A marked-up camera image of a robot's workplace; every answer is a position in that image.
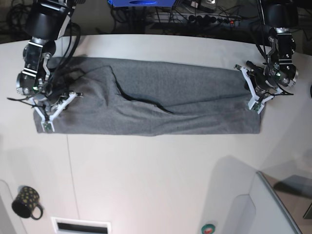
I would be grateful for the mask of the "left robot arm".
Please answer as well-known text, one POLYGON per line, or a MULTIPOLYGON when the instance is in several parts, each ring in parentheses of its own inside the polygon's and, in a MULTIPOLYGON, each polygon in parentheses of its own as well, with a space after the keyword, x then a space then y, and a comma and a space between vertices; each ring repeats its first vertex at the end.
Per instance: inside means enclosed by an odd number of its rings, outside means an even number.
POLYGON ((258 0, 261 32, 268 29, 268 42, 271 50, 265 52, 259 43, 256 46, 265 59, 265 67, 258 67, 250 61, 246 64, 251 68, 247 74, 255 92, 268 95, 272 89, 281 89, 281 94, 289 95, 285 88, 295 85, 298 69, 293 64, 292 56, 296 44, 290 29, 298 25, 298 10, 293 0, 258 0))

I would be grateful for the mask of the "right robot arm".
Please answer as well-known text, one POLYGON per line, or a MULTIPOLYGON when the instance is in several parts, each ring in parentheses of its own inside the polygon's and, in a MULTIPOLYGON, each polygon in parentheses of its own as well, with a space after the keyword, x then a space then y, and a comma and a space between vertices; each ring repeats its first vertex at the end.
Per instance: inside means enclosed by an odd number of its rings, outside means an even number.
POLYGON ((19 99, 26 104, 33 100, 31 107, 45 117, 62 111, 70 97, 70 86, 74 79, 67 64, 75 52, 81 35, 80 27, 71 22, 74 10, 83 0, 35 0, 26 20, 25 31, 31 36, 23 51, 24 69, 17 77, 17 92, 24 97, 19 99), (65 31, 76 30, 74 43, 69 43, 63 57, 56 66, 50 65, 56 52, 56 40, 65 31))

